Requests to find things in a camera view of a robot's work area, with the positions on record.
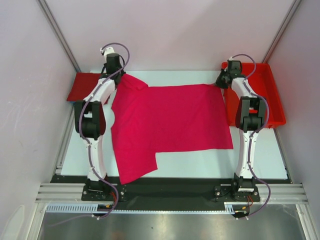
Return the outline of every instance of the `black mounting bracket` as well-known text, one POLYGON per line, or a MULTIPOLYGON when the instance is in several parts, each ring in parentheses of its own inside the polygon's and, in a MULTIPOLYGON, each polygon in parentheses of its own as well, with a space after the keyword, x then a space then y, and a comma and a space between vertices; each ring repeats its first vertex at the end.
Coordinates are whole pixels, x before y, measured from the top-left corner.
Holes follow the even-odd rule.
MULTIPOLYGON (((107 78, 108 76, 110 76, 111 74, 114 74, 116 71, 122 68, 120 63, 120 58, 122 58, 122 56, 120 56, 118 53, 109 53, 106 56, 106 63, 103 64, 104 67, 100 76, 101 79, 107 78)), ((111 79, 114 80, 115 86, 117 86, 120 83, 121 77, 125 73, 126 72, 124 70, 121 70, 118 74, 111 77, 111 79)))
MULTIPOLYGON (((126 185, 115 185, 119 193, 119 202, 125 202, 127 198, 127 188, 126 185)), ((105 184, 101 180, 99 181, 92 181, 87 179, 85 181, 83 190, 82 190, 82 201, 113 201, 113 196, 110 194, 113 191, 113 188, 109 185, 105 184)))
POLYGON ((248 196, 254 202, 260 202, 259 190, 254 177, 245 179, 234 174, 230 185, 224 184, 214 187, 215 202, 247 202, 248 196))
POLYGON ((260 129, 265 122, 266 109, 267 106, 262 99, 242 96, 235 115, 235 126, 245 133, 260 129))
MULTIPOLYGON (((80 100, 74 103, 74 122, 75 130, 79 133, 79 120, 81 111, 86 101, 80 100)), ((106 119, 104 115, 103 106, 100 101, 89 102, 84 114, 91 112, 92 117, 83 116, 82 118, 82 134, 86 138, 92 138, 98 140, 98 137, 103 135, 106 131, 106 119)))
POLYGON ((240 61, 228 60, 227 62, 227 68, 221 69, 221 72, 214 83, 214 85, 221 89, 227 89, 228 87, 230 87, 233 79, 245 77, 241 74, 242 64, 240 61))

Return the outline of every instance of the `red fabric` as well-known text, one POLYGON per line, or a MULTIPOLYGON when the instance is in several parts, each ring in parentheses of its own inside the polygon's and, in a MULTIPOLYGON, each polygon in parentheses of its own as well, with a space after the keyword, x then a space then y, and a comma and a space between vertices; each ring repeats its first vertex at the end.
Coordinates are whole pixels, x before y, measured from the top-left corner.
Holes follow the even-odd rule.
POLYGON ((156 170, 156 153, 233 148, 221 90, 213 85, 148 87, 125 74, 112 110, 122 184, 156 170))

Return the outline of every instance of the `black strip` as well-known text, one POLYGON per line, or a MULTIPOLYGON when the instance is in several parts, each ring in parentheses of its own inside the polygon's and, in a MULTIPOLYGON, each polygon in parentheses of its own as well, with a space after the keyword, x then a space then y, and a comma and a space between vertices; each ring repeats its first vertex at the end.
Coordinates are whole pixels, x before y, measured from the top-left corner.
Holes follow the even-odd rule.
POLYGON ((125 202, 117 210, 133 211, 217 211, 225 210, 215 202, 213 186, 180 184, 128 184, 125 202))
POLYGON ((50 181, 51 184, 84 184, 87 176, 62 176, 53 175, 50 181))
MULTIPOLYGON (((86 176, 63 176, 53 175, 52 184, 84 184, 86 176)), ((181 177, 141 177, 128 185, 211 185, 230 184, 231 178, 181 178, 181 177)), ((290 184, 289 179, 263 179, 268 184, 290 184)), ((118 176, 108 177, 108 181, 113 184, 121 184, 118 176)))

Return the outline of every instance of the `red tray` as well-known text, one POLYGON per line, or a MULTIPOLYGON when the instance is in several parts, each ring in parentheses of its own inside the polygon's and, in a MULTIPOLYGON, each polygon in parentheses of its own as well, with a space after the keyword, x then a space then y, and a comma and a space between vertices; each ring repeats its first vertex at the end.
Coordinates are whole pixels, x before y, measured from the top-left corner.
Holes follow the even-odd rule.
MULTIPOLYGON (((227 62, 223 62, 222 68, 225 69, 227 65, 227 62)), ((253 69, 253 63, 242 63, 242 73, 244 75, 249 75, 253 69)), ((265 97, 269 104, 270 115, 266 128, 276 128, 286 124, 284 110, 269 64, 257 63, 255 73, 249 77, 248 81, 252 89, 265 97)), ((229 126, 235 126, 239 98, 231 88, 224 90, 224 98, 228 124, 229 126)))

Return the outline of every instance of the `purple cable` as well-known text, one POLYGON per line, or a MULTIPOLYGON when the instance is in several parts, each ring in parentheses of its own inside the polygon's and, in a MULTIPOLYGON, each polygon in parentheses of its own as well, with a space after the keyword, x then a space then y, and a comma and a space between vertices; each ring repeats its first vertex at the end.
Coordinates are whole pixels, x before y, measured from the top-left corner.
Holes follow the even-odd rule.
MULTIPOLYGON (((238 57, 238 56, 248 57, 249 59, 251 59, 251 61, 252 61, 253 64, 254 64, 253 71, 252 71, 248 76, 246 76, 245 79, 244 79, 244 80, 247 80, 247 79, 248 79, 249 77, 251 77, 251 76, 254 74, 254 72, 256 71, 256 69, 257 69, 257 64, 256 64, 255 60, 254 60, 251 56, 249 56, 249 55, 247 55, 247 54, 244 54, 244 53, 240 53, 240 54, 234 55, 232 58, 235 58, 235 57, 238 57)), ((250 172, 251 172, 251 174, 253 175, 253 177, 254 177, 258 182, 266 185, 266 187, 268 188, 268 197, 266 198, 264 204, 263 204, 257 211, 255 211, 255 212, 251 213, 250 215, 248 215, 248 216, 253 216, 253 215, 255 215, 256 213, 258 213, 259 211, 261 211, 261 210, 268 204, 268 202, 269 202, 269 200, 270 200, 270 197, 271 197, 271 188, 270 188, 269 184, 266 183, 265 181, 263 181, 262 179, 260 179, 260 178, 257 177, 257 175, 255 174, 254 170, 253 170, 252 167, 251 167, 251 161, 250 161, 250 159, 251 159, 252 137, 254 136, 255 133, 260 132, 260 131, 268 124, 269 115, 270 115, 270 109, 269 109, 268 102, 266 101, 266 99, 265 99, 263 96, 260 96, 260 95, 258 95, 258 94, 255 94, 255 93, 251 92, 250 89, 249 89, 249 87, 247 86, 247 84, 246 84, 245 82, 243 83, 243 85, 244 85, 244 87, 248 90, 248 92, 249 92, 251 95, 253 95, 253 96, 255 96, 255 97, 263 100, 264 103, 265 103, 265 106, 266 106, 266 119, 265 119, 265 121, 264 121, 264 124, 263 124, 259 129, 253 131, 253 132, 250 134, 250 140, 249 140, 248 162, 247 162, 247 163, 248 163, 248 165, 249 165, 250 172)))
POLYGON ((257 69, 256 62, 255 62, 255 60, 254 60, 251 56, 249 56, 249 55, 247 55, 247 54, 244 54, 244 53, 240 53, 240 54, 234 55, 232 58, 235 58, 235 57, 238 57, 238 56, 245 56, 245 57, 251 59, 251 61, 252 61, 253 64, 254 64, 253 71, 252 71, 248 76, 245 77, 245 80, 247 80, 249 77, 252 76, 252 74, 255 73, 255 71, 256 71, 256 69, 257 69))
MULTIPOLYGON (((122 46, 126 51, 127 51, 127 60, 126 62, 124 63, 124 65, 119 69, 117 70, 116 72, 114 72, 113 74, 111 74, 110 76, 108 76, 105 80, 103 80, 102 84, 104 84, 106 81, 108 81, 110 78, 112 78, 113 76, 117 75, 118 73, 120 73, 127 65, 128 65, 128 62, 130 60, 130 52, 129 52, 129 49, 123 45, 122 43, 119 43, 119 42, 111 42, 111 43, 108 43, 107 45, 104 45, 101 49, 105 49, 106 47, 108 46, 111 46, 111 45, 119 45, 119 46, 122 46)), ((106 217, 109 216, 109 214, 115 209, 115 207, 117 206, 118 204, 118 199, 119 199, 119 193, 118 193, 118 190, 116 189, 115 186, 113 186, 110 182, 107 182, 106 180, 104 180, 102 177, 99 176, 99 174, 97 173, 97 171, 95 170, 95 167, 93 165, 93 162, 92 162, 92 159, 91 159, 91 146, 90 146, 90 141, 83 135, 83 132, 82 132, 82 120, 83 120, 83 117, 84 117, 84 114, 85 114, 85 110, 90 102, 90 100, 96 95, 96 93, 98 92, 98 90, 100 89, 100 87, 102 86, 102 84, 100 84, 96 90, 93 92, 93 94, 90 96, 90 98, 85 102, 82 110, 81 110, 81 113, 80 113, 80 117, 79 117, 79 134, 81 136, 81 138, 83 138, 88 144, 88 155, 89 155, 89 164, 90 164, 90 167, 92 168, 92 171, 93 173, 97 176, 97 178, 99 180, 101 180, 103 183, 109 185, 111 188, 113 188, 113 190, 115 191, 115 195, 116 195, 116 199, 115 199, 115 202, 112 206, 112 208, 108 211, 108 213, 106 213, 105 215, 101 216, 101 217, 97 217, 97 219, 104 219, 106 217)), ((51 224, 49 225, 50 227, 55 227, 55 226, 58 226, 60 224, 64 224, 64 223, 67 223, 69 221, 72 221, 72 220, 75 220, 75 219, 79 219, 79 218, 83 218, 83 217, 92 217, 92 215, 88 215, 88 214, 83 214, 83 215, 79 215, 79 216, 75 216, 75 217, 72 217, 72 218, 69 218, 67 220, 63 220, 63 221, 60 221, 58 223, 55 223, 55 224, 51 224)))

